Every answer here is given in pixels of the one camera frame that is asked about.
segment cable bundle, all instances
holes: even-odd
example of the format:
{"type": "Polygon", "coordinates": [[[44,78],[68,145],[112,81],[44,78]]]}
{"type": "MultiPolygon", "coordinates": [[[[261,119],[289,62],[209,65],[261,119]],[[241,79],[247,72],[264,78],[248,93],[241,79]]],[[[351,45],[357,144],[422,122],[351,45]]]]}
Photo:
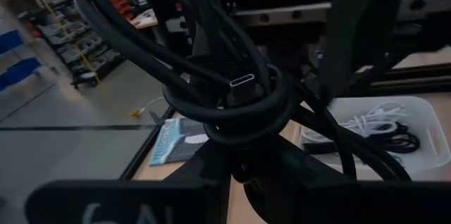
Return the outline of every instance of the cable bundle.
{"type": "MultiPolygon", "coordinates": [[[[406,154],[418,150],[420,141],[407,131],[406,125],[399,122],[401,117],[405,116],[408,114],[404,112],[402,104],[389,101],[377,105],[365,115],[354,116],[353,119],[339,125],[366,137],[386,151],[406,154]]],[[[330,154],[337,151],[330,139],[313,130],[305,130],[302,136],[305,141],[304,150],[310,154],[330,154]]]]}
{"type": "Polygon", "coordinates": [[[340,127],[302,82],[291,80],[267,64],[245,32],[210,0],[168,0],[182,5],[183,13],[189,16],[185,17],[189,25],[199,24],[205,30],[209,53],[188,58],[147,39],[121,18],[108,0],[75,1],[82,16],[102,38],[163,83],[164,97],[177,112],[204,123],[211,140],[230,147],[248,147],[265,139],[277,139],[292,119],[334,141],[345,175],[357,176],[355,154],[384,180],[410,180],[404,168],[386,151],[340,127]],[[178,73],[187,73],[204,87],[183,80],[162,62],[178,73]],[[255,92],[253,100],[232,106],[228,97],[234,95],[235,89],[231,88],[231,82],[243,75],[253,75],[255,88],[260,91],[255,92]],[[214,96],[206,98],[212,92],[214,96]],[[313,112],[301,107],[302,101],[313,112]]]}

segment manual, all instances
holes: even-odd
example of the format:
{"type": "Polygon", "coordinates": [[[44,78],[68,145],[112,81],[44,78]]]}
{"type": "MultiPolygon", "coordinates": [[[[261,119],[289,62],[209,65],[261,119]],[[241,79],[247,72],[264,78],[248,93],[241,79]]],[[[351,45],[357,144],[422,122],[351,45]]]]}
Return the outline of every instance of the manual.
{"type": "Polygon", "coordinates": [[[167,119],[156,138],[149,165],[187,161],[207,140],[201,123],[189,118],[167,119]]]}

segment concrete floor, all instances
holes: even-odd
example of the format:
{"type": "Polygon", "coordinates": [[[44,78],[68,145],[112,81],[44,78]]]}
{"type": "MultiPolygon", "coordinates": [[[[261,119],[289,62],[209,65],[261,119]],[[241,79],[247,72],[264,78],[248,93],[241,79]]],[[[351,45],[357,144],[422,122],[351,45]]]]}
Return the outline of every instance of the concrete floor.
{"type": "MultiPolygon", "coordinates": [[[[44,66],[40,77],[0,92],[0,127],[154,124],[148,113],[130,117],[162,96],[160,84],[132,63],[126,61],[101,85],[80,90],[58,61],[52,63],[60,75],[44,66]]],[[[167,108],[164,101],[152,106],[159,115],[167,108]]],[[[117,179],[150,132],[0,131],[0,197],[6,200],[0,223],[26,223],[23,204],[45,182],[117,179]]]]}

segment wooden surface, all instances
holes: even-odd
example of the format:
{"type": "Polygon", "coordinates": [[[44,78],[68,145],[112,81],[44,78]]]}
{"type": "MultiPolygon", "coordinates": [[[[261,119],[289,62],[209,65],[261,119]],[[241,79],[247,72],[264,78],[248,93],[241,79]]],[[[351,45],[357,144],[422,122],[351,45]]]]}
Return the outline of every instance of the wooden surface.
{"type": "Polygon", "coordinates": [[[140,13],[133,20],[130,21],[138,30],[145,27],[153,27],[158,25],[158,20],[155,17],[153,9],[149,9],[140,13]]]}
{"type": "MultiPolygon", "coordinates": [[[[410,56],[406,61],[403,61],[398,67],[430,65],[437,63],[451,62],[451,51],[446,49],[437,54],[415,54],[410,56]]],[[[417,94],[429,103],[435,109],[437,116],[442,124],[448,144],[451,144],[451,93],[439,94],[417,94]]],[[[301,125],[290,121],[281,135],[290,140],[294,144],[299,144],[299,132],[301,125]]],[[[136,172],[134,180],[162,180],[170,175],[174,170],[180,167],[183,163],[172,163],[162,166],[149,167],[149,155],[142,163],[140,169],[136,172]]],[[[443,180],[451,181],[451,164],[442,168],[441,176],[443,180]]],[[[264,223],[260,217],[250,206],[243,186],[232,180],[230,184],[230,197],[228,209],[228,223],[230,224],[260,224],[264,223]]]]}

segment coiled cable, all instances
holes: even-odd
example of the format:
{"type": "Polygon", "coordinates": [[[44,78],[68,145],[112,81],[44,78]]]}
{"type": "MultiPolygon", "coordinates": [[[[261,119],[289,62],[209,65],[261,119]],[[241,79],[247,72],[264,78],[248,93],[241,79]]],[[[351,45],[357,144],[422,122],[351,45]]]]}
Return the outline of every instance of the coiled cable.
{"type": "Polygon", "coordinates": [[[313,130],[334,140],[341,157],[344,174],[351,178],[356,176],[352,158],[352,152],[355,151],[359,158],[366,161],[384,179],[409,180],[405,170],[404,173],[399,170],[399,166],[394,164],[397,162],[390,155],[381,153],[382,150],[374,145],[363,145],[359,143],[359,140],[353,145],[349,144],[352,140],[348,138],[357,136],[338,126],[328,114],[327,108],[319,103],[314,94],[309,93],[301,82],[296,82],[295,85],[300,87],[295,90],[301,96],[306,96],[306,101],[315,113],[299,110],[300,106],[293,98],[292,82],[289,77],[275,66],[265,62],[252,40],[219,6],[205,0],[169,0],[179,2],[183,10],[192,16],[187,19],[188,21],[195,20],[200,25],[211,23],[209,27],[214,29],[210,32],[218,33],[209,37],[213,39],[213,42],[209,45],[208,56],[202,59],[204,62],[211,62],[217,67],[227,61],[235,64],[241,70],[241,75],[249,73],[255,75],[255,84],[262,89],[262,92],[256,95],[252,103],[244,106],[218,107],[219,99],[225,100],[224,97],[231,93],[229,83],[235,78],[226,70],[212,70],[208,66],[195,62],[194,59],[179,56],[156,42],[148,40],[128,21],[121,18],[108,0],[75,1],[83,18],[93,29],[130,61],[163,83],[166,101],[182,115],[204,123],[206,133],[212,140],[228,145],[253,144],[260,139],[277,135],[289,119],[296,119],[301,115],[300,122],[311,123],[313,130]],[[216,57],[218,54],[214,53],[214,50],[218,48],[215,44],[218,43],[226,48],[223,55],[219,54],[219,58],[216,57]],[[161,61],[178,71],[200,79],[200,82],[204,84],[219,86],[218,93],[215,93],[217,98],[206,99],[206,93],[200,92],[193,84],[183,80],[161,61]]]}

